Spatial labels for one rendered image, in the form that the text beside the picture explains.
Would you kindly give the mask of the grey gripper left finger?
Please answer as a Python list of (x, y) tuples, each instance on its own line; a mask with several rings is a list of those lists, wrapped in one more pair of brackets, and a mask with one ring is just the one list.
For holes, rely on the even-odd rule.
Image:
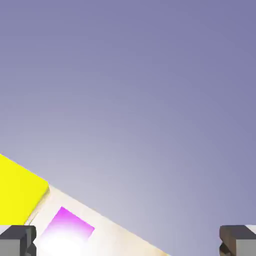
[(37, 256), (34, 225), (0, 225), (0, 256)]

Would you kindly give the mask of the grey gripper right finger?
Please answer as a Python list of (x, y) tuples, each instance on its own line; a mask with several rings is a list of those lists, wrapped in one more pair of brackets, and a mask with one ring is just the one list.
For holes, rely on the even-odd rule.
[(222, 225), (219, 256), (256, 256), (256, 224)]

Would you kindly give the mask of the small magenta cube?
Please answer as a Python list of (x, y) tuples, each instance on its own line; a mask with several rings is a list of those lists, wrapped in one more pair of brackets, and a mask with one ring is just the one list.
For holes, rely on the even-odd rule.
[(87, 240), (94, 230), (95, 228), (92, 225), (61, 206), (42, 233), (41, 238), (57, 235), (65, 235), (67, 237), (75, 235)]

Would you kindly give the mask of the large yellow box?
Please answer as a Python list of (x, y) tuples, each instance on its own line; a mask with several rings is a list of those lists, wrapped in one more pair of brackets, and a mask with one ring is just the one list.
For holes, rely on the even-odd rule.
[(0, 225), (24, 225), (49, 191), (49, 183), (0, 154)]

